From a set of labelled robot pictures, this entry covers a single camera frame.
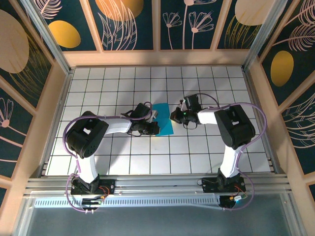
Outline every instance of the tile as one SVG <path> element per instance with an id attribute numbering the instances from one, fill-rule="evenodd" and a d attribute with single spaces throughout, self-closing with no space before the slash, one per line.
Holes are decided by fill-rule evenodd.
<path id="1" fill-rule="evenodd" d="M 103 80 L 88 80 L 86 92 L 101 92 Z"/>
<path id="2" fill-rule="evenodd" d="M 120 68 L 106 68 L 104 78 L 105 79 L 119 79 Z"/>
<path id="3" fill-rule="evenodd" d="M 182 69 L 180 66 L 170 66 L 166 68 L 166 77 L 169 78 L 181 78 Z"/>
<path id="4" fill-rule="evenodd" d="M 166 79 L 151 79 L 151 91 L 166 91 Z"/>
<path id="5" fill-rule="evenodd" d="M 206 136 L 189 136 L 189 153 L 209 153 Z"/>
<path id="6" fill-rule="evenodd" d="M 247 90 L 244 78 L 230 78 L 233 90 Z"/>
<path id="7" fill-rule="evenodd" d="M 136 67 L 136 79 L 138 78 L 150 78 L 151 68 L 150 67 Z"/>
<path id="8" fill-rule="evenodd" d="M 248 92 L 245 90 L 234 90 L 233 91 L 235 102 L 248 102 L 251 103 L 251 99 Z"/>
<path id="9" fill-rule="evenodd" d="M 214 78 L 228 78 L 225 66 L 212 66 L 212 73 Z"/>
<path id="10" fill-rule="evenodd" d="M 95 167 L 100 175 L 109 174 L 110 156 L 95 156 Z"/>
<path id="11" fill-rule="evenodd" d="M 217 124 L 207 124 L 206 133 L 208 136 L 221 135 Z"/>
<path id="12" fill-rule="evenodd" d="M 252 107 L 246 106 L 246 105 L 241 105 L 241 106 L 242 106 L 244 112 L 246 113 L 246 115 L 248 116 L 248 118 L 255 118 L 255 114 L 254 114 Z"/>
<path id="13" fill-rule="evenodd" d="M 100 106 L 98 108 L 99 116 L 114 116 L 115 115 L 116 106 Z"/>
<path id="14" fill-rule="evenodd" d="M 62 120 L 71 121 L 80 116 L 81 107 L 65 107 Z"/>
<path id="15" fill-rule="evenodd" d="M 249 153 L 253 172 L 270 172 L 269 163 L 265 153 Z"/>
<path id="16" fill-rule="evenodd" d="M 233 77 L 243 77 L 243 72 L 240 66 L 227 66 L 228 76 Z"/>
<path id="17" fill-rule="evenodd" d="M 217 173 L 223 162 L 224 154 L 212 154 L 210 153 L 211 169 L 212 173 Z"/>
<path id="18" fill-rule="evenodd" d="M 174 121 L 171 121 L 171 122 L 172 122 L 172 126 L 173 126 L 173 131 L 174 131 L 173 136 L 187 136 L 187 130 L 183 127 L 182 124 L 178 124 Z"/>
<path id="19" fill-rule="evenodd" d="M 184 91 L 199 90 L 197 78 L 183 79 Z"/>
<path id="20" fill-rule="evenodd" d="M 251 145 L 249 145 L 247 147 L 247 151 L 248 152 L 265 152 L 265 148 L 264 148 L 264 145 L 263 145 L 263 142 L 260 139 L 258 139 L 256 142 L 252 143 Z"/>
<path id="21" fill-rule="evenodd" d="M 66 176 L 70 165 L 70 156 L 52 156 L 47 176 Z"/>
<path id="22" fill-rule="evenodd" d="M 150 137 L 132 137 L 131 155 L 150 154 Z"/>
<path id="23" fill-rule="evenodd" d="M 133 110 L 133 106 L 116 106 L 115 116 L 119 116 L 120 114 L 127 113 L 128 111 Z"/>
<path id="24" fill-rule="evenodd" d="M 73 75 L 73 80 L 87 80 L 89 77 L 89 68 L 76 68 Z"/>
<path id="25" fill-rule="evenodd" d="M 112 155 L 129 155 L 131 137 L 115 137 L 112 144 Z"/>
<path id="26" fill-rule="evenodd" d="M 134 105 L 145 103 L 151 100 L 151 93 L 147 92 L 134 92 Z"/>
<path id="27" fill-rule="evenodd" d="M 238 167 L 242 172 L 252 172 L 250 160 L 247 153 L 243 153 L 238 162 Z"/>
<path id="28" fill-rule="evenodd" d="M 182 66 L 183 78 L 197 78 L 197 70 L 195 66 Z"/>
<path id="29" fill-rule="evenodd" d="M 167 102 L 167 92 L 166 91 L 153 91 L 151 92 L 151 103 L 166 103 Z"/>
<path id="30" fill-rule="evenodd" d="M 171 154 L 180 154 L 180 153 L 189 153 L 188 150 L 188 139 L 187 137 L 169 137 L 170 142 L 170 153 Z"/>
<path id="31" fill-rule="evenodd" d="M 112 149 L 112 137 L 103 137 L 100 142 L 95 155 L 110 155 Z"/>
<path id="32" fill-rule="evenodd" d="M 216 90 L 232 90 L 229 78 L 214 78 Z"/>
<path id="33" fill-rule="evenodd" d="M 167 91 L 183 91 L 183 80 L 167 79 Z"/>
<path id="34" fill-rule="evenodd" d="M 130 155 L 111 155 L 110 157 L 110 175 L 128 175 L 129 174 Z"/>
<path id="35" fill-rule="evenodd" d="M 103 79 L 105 68 L 91 68 L 89 74 L 89 80 Z"/>
<path id="36" fill-rule="evenodd" d="M 169 155 L 151 155 L 151 174 L 169 174 Z"/>
<path id="37" fill-rule="evenodd" d="M 183 91 L 167 91 L 167 102 L 171 105 L 179 104 L 179 101 L 184 98 Z"/>
<path id="38" fill-rule="evenodd" d="M 69 92 L 85 92 L 87 80 L 72 80 Z"/>
<path id="39" fill-rule="evenodd" d="M 134 79 L 119 80 L 118 91 L 134 91 Z"/>
<path id="40" fill-rule="evenodd" d="M 211 173 L 209 154 L 191 154 L 191 173 Z"/>
<path id="41" fill-rule="evenodd" d="M 151 154 L 168 154 L 168 137 L 151 137 Z"/>
<path id="42" fill-rule="evenodd" d="M 200 90 L 216 90 L 213 78 L 199 78 Z"/>
<path id="43" fill-rule="evenodd" d="M 103 80 L 102 92 L 106 91 L 118 91 L 118 81 L 119 80 Z"/>
<path id="44" fill-rule="evenodd" d="M 151 78 L 166 78 L 165 67 L 151 67 Z"/>
<path id="45" fill-rule="evenodd" d="M 197 128 L 195 128 L 195 123 L 189 122 L 187 128 L 188 128 L 188 135 L 189 136 L 201 136 L 206 135 L 206 129 L 204 124 L 199 124 Z"/>
<path id="46" fill-rule="evenodd" d="M 136 79 L 134 85 L 135 91 L 150 91 L 151 80 L 150 79 Z"/>
<path id="47" fill-rule="evenodd" d="M 259 131 L 259 128 L 258 128 L 258 124 L 257 124 L 257 121 L 256 119 L 250 119 L 252 125 L 254 126 L 255 128 L 255 131 L 256 131 L 256 134 L 260 134 L 260 131 Z"/>
<path id="48" fill-rule="evenodd" d="M 117 105 L 133 105 L 133 92 L 118 92 Z"/>
<path id="49" fill-rule="evenodd" d="M 150 173 L 150 156 L 149 155 L 132 155 L 130 157 L 130 174 L 144 175 Z"/>
<path id="50" fill-rule="evenodd" d="M 95 115 L 97 115 L 97 113 L 98 113 L 98 106 L 83 106 L 82 109 L 81 109 L 81 114 L 80 115 L 82 115 L 86 111 L 90 111 L 90 112 L 94 113 Z"/>
<path id="51" fill-rule="evenodd" d="M 172 174 L 190 174 L 189 155 L 171 155 Z"/>
<path id="52" fill-rule="evenodd" d="M 121 67 L 119 78 L 120 79 L 134 79 L 135 68 L 134 67 Z"/>
<path id="53" fill-rule="evenodd" d="M 216 100 L 218 100 L 216 91 L 200 91 L 200 92 L 210 95 Z M 211 97 L 206 96 L 206 95 L 201 95 L 201 104 L 215 104 L 215 103 L 216 103 L 215 100 L 213 100 Z"/>
<path id="54" fill-rule="evenodd" d="M 198 78 L 212 78 L 211 66 L 197 66 Z"/>
<path id="55" fill-rule="evenodd" d="M 234 103 L 234 97 L 232 91 L 217 91 L 218 102 L 221 104 Z"/>
<path id="56" fill-rule="evenodd" d="M 83 98 L 84 98 L 83 92 L 70 92 L 68 94 L 68 98 L 65 105 L 66 106 L 82 106 Z"/>
<path id="57" fill-rule="evenodd" d="M 55 146 L 54 146 L 54 156 L 67 156 L 69 155 L 63 147 L 63 139 L 57 138 Z"/>
<path id="58" fill-rule="evenodd" d="M 225 144 L 221 136 L 207 136 L 209 153 L 224 153 Z"/>
<path id="59" fill-rule="evenodd" d="M 84 106 L 98 106 L 100 100 L 100 92 L 86 92 L 84 95 Z"/>

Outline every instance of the flower illustration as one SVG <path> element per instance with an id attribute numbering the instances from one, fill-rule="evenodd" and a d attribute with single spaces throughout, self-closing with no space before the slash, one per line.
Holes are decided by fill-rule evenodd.
<path id="1" fill-rule="evenodd" d="M 169 15 L 167 12 L 163 13 L 163 19 L 164 19 L 164 22 L 166 24 L 167 31 L 168 31 L 169 45 L 171 46 L 171 49 L 173 49 L 171 35 L 169 33 L 169 28 L 181 26 L 183 22 L 180 21 L 180 16 L 178 15 L 178 12 L 177 13 L 172 12 Z"/>
<path id="2" fill-rule="evenodd" d="M 213 30 L 214 24 L 211 24 L 211 13 L 200 12 L 196 18 L 196 12 L 189 13 L 189 23 L 192 32 L 191 49 L 193 49 L 193 39 L 195 33 Z"/>

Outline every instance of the line drawing of plant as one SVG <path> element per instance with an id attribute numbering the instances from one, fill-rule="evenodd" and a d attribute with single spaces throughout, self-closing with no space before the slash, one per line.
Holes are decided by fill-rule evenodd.
<path id="1" fill-rule="evenodd" d="M 315 43 L 315 0 L 304 0 L 299 14 L 288 21 L 285 26 L 296 18 L 301 25 L 297 26 L 291 33 L 290 37 L 272 45 L 288 42 L 291 51 L 307 51 Z"/>
<path id="2" fill-rule="evenodd" d="M 212 22 L 211 14 L 212 12 L 209 13 L 200 12 L 196 18 L 195 11 L 189 13 L 189 23 L 192 32 L 191 49 L 193 49 L 193 40 L 195 33 L 213 30 L 214 24 L 210 24 Z"/>
<path id="3" fill-rule="evenodd" d="M 10 99 L 7 100 L 7 102 L 5 103 L 5 100 L 1 97 L 0 98 L 0 129 L 1 128 L 9 128 L 23 136 L 26 136 L 26 134 L 20 132 L 19 130 L 13 128 L 10 126 L 10 119 L 12 116 L 12 112 L 13 112 L 13 107 L 14 107 L 14 103 L 13 101 L 11 101 Z M 5 142 L 8 142 L 10 144 L 13 144 L 17 147 L 22 147 L 22 144 L 18 144 L 12 140 L 9 140 L 5 137 L 0 136 L 0 140 L 3 140 Z"/>
<path id="4" fill-rule="evenodd" d="M 103 25 L 102 45 L 105 50 L 128 50 L 130 46 L 133 50 L 137 43 L 137 24 L 134 15 L 122 1 L 120 1 L 122 14 L 115 1 L 109 0 L 109 2 L 111 8 L 107 6 L 106 2 L 100 1 L 103 11 L 108 17 L 103 17 L 98 13 Z"/>
<path id="5" fill-rule="evenodd" d="M 184 0 L 185 3 L 185 12 L 184 12 L 184 23 L 183 23 L 183 49 L 185 49 L 185 26 L 186 26 L 186 17 L 187 17 L 187 9 L 188 6 L 192 5 L 203 5 L 214 3 L 217 0 Z"/>
<path id="6" fill-rule="evenodd" d="M 61 6 L 61 0 L 34 0 L 41 16 L 44 19 L 52 20 L 55 16 L 57 16 Z"/>
<path id="7" fill-rule="evenodd" d="M 180 16 L 178 15 L 178 12 L 177 13 L 172 12 L 169 15 L 167 12 L 163 13 L 163 20 L 167 27 L 169 45 L 171 46 L 171 50 L 172 50 L 173 46 L 172 46 L 171 35 L 169 32 L 169 29 L 172 27 L 181 26 L 183 22 L 180 21 Z"/>
<path id="8" fill-rule="evenodd" d="M 315 93 L 305 102 L 287 108 L 283 116 L 295 148 L 315 147 Z"/>

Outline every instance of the decorative wallpaper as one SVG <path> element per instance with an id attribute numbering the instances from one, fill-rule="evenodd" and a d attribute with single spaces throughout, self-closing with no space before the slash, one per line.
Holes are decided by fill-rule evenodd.
<path id="1" fill-rule="evenodd" d="M 232 0 L 218 49 L 249 49 L 274 0 Z"/>
<path id="2" fill-rule="evenodd" d="M 282 113 L 304 174 L 315 171 L 315 84 Z"/>
<path id="3" fill-rule="evenodd" d="M 315 1 L 302 0 L 262 62 L 280 105 L 314 70 Z"/>
<path id="4" fill-rule="evenodd" d="M 32 115 L 0 88 L 0 175 L 12 177 Z"/>
<path id="5" fill-rule="evenodd" d="M 34 0 L 63 51 L 95 51 L 79 0 Z"/>
<path id="6" fill-rule="evenodd" d="M 153 50 L 151 0 L 89 0 L 89 3 L 105 51 Z"/>
<path id="7" fill-rule="evenodd" d="M 34 107 L 51 69 L 49 60 L 9 1 L 0 2 L 0 76 Z"/>
<path id="8" fill-rule="evenodd" d="M 161 0 L 160 48 L 210 49 L 223 0 Z"/>

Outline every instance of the dark teal wallpaper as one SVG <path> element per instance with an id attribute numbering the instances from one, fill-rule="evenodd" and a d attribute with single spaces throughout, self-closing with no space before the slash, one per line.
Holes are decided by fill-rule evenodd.
<path id="1" fill-rule="evenodd" d="M 161 49 L 210 49 L 222 2 L 161 0 Z"/>
<path id="2" fill-rule="evenodd" d="M 32 117 L 0 89 L 0 175 L 12 177 Z"/>

